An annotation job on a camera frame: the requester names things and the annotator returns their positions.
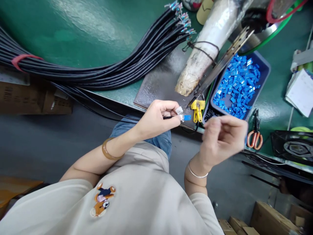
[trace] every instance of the bracelet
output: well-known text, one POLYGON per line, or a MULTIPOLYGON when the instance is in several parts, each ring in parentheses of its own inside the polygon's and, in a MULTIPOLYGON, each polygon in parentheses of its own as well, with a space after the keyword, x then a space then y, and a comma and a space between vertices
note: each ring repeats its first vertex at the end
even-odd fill
POLYGON ((189 168, 190 172, 191 172, 195 177, 202 179, 202 178, 205 178, 205 177, 208 176, 209 173, 206 173, 205 176, 197 176, 195 173, 193 173, 192 170, 190 169, 190 166, 189 166, 190 161, 191 161, 191 159, 190 159, 189 162, 188 162, 188 168, 189 168))
POLYGON ((107 142, 112 140, 114 138, 109 138, 107 140, 105 140, 102 144, 102 152, 104 154, 104 156, 109 159, 109 160, 112 160, 112 161, 117 161, 117 160, 120 160, 125 154, 123 154, 121 157, 113 157, 111 154, 108 153, 107 151, 107 142))

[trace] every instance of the yellow crimping tool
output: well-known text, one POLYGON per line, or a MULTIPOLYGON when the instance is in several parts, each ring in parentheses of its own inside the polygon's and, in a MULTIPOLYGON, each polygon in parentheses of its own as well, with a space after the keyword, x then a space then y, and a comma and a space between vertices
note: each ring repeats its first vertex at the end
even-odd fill
POLYGON ((195 100, 191 106, 191 109, 194 110, 193 113, 193 122, 202 122, 202 110, 205 108, 205 101, 195 100))

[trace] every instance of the right hand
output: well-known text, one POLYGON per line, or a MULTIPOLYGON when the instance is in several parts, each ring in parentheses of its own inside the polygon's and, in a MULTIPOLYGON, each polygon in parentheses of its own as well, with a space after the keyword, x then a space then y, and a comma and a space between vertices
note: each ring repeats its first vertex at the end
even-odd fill
POLYGON ((244 149, 248 129, 246 121, 225 115, 212 117, 204 127, 198 157, 207 171, 244 149))

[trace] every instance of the tape roll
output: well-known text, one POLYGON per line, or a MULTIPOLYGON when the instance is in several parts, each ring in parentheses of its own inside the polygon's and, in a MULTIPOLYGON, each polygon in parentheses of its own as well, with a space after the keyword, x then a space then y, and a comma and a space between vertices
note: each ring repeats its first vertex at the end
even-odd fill
POLYGON ((197 12, 197 20, 200 24, 204 25, 208 15, 212 9, 214 2, 212 0, 204 0, 197 12))

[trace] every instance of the hand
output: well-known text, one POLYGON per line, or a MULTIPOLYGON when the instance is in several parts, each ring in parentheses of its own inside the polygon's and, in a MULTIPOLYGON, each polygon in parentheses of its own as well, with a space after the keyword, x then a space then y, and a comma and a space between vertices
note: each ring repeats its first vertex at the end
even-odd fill
POLYGON ((134 126, 139 140, 153 138, 179 126, 181 118, 175 112, 178 107, 179 104, 176 101, 153 101, 140 121, 134 126))
POLYGON ((204 127, 203 143, 197 157, 207 171, 244 149, 246 121, 225 115, 209 119, 204 127))

